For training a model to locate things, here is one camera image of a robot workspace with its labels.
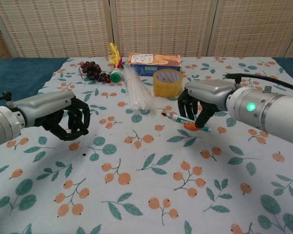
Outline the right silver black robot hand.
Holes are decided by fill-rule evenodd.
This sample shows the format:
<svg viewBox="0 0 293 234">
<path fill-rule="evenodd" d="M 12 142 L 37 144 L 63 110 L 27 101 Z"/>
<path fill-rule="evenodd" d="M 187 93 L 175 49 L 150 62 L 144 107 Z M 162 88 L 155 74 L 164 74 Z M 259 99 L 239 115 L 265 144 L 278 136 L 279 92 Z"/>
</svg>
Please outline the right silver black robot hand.
<svg viewBox="0 0 293 234">
<path fill-rule="evenodd" d="M 216 112 L 227 110 L 227 98 L 235 90 L 233 82 L 222 79 L 187 82 L 178 97 L 178 109 L 180 116 L 194 123 L 184 123 L 184 128 L 201 130 Z"/>
</svg>

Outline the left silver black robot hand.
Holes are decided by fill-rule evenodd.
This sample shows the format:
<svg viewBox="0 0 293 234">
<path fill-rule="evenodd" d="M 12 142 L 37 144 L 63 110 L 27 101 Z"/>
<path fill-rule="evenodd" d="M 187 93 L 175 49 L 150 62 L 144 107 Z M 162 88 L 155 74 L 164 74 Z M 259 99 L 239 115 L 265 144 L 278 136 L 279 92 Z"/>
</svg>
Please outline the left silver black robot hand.
<svg viewBox="0 0 293 234">
<path fill-rule="evenodd" d="M 25 127 L 43 127 L 63 141 L 73 141 L 89 133 L 90 108 L 69 92 L 51 92 L 15 102 Z"/>
</svg>

